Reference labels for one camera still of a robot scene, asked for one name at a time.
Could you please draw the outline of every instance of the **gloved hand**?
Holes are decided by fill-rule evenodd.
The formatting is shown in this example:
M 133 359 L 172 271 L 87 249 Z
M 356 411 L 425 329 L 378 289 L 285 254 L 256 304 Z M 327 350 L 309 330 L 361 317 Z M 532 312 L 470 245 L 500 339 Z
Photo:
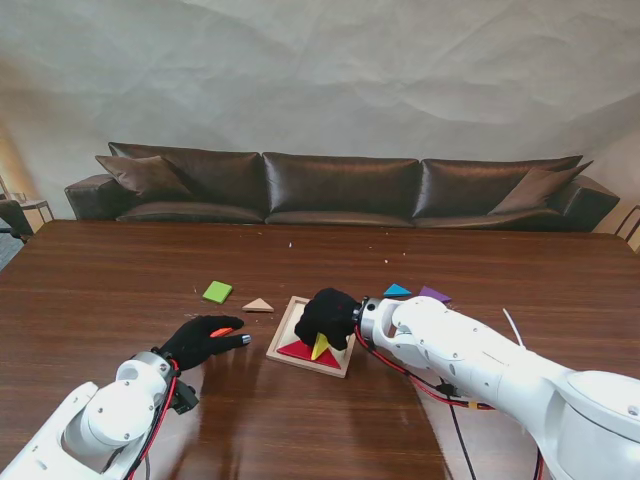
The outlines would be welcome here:
M 313 347 L 318 333 L 327 337 L 337 349 L 347 348 L 347 338 L 353 333 L 353 310 L 358 306 L 353 298 L 334 288 L 320 290 L 305 307 L 295 333 L 306 345 Z
M 161 355 L 169 354 L 180 370 L 189 370 L 203 363 L 211 355 L 224 353 L 233 348 L 243 347 L 243 335 L 210 338 L 209 335 L 221 328 L 238 330 L 244 322 L 236 317 L 195 317 L 182 325 L 159 349 Z

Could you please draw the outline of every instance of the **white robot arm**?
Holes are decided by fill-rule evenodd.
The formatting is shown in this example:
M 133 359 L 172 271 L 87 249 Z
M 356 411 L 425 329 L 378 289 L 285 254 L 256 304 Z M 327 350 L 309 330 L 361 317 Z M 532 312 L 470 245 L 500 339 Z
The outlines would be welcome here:
M 362 307 L 366 339 L 514 418 L 555 479 L 640 478 L 640 381 L 563 367 L 433 298 Z
M 7 466 L 0 480 L 122 480 L 152 433 L 156 410 L 166 400 L 171 366 L 142 352 L 124 362 L 113 383 L 89 382 L 60 404 L 38 433 Z M 120 450 L 104 472 L 83 457 Z

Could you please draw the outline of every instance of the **leather sofa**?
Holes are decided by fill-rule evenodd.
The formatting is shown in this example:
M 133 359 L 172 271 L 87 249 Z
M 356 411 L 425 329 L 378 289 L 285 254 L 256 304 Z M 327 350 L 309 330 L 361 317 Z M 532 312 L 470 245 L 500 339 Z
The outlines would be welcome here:
M 532 168 L 566 170 L 579 156 L 505 163 L 109 148 L 161 156 L 194 198 L 143 203 L 111 175 L 95 175 L 65 190 L 79 220 L 591 231 L 619 200 L 578 176 L 544 206 L 489 214 Z

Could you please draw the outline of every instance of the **orange object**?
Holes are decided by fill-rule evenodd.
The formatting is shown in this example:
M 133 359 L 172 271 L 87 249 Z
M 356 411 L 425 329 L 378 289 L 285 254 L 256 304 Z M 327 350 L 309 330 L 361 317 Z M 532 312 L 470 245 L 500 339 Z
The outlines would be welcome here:
M 215 332 L 212 332 L 211 335 L 209 336 L 211 338 L 224 337 L 225 335 L 229 335 L 231 332 L 233 332 L 233 328 L 226 327 L 226 328 L 221 328 L 219 330 L 216 330 Z

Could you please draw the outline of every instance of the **green square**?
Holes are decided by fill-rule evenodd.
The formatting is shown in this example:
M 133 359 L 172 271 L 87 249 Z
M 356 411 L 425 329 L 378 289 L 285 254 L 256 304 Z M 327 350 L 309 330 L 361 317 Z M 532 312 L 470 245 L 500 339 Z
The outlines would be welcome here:
M 204 292 L 202 298 L 204 298 L 205 300 L 211 300 L 212 302 L 216 303 L 224 303 L 224 301 L 231 293 L 232 289 L 233 287 L 231 285 L 227 285 L 226 283 L 213 282 L 211 285 L 209 285 L 207 291 Z

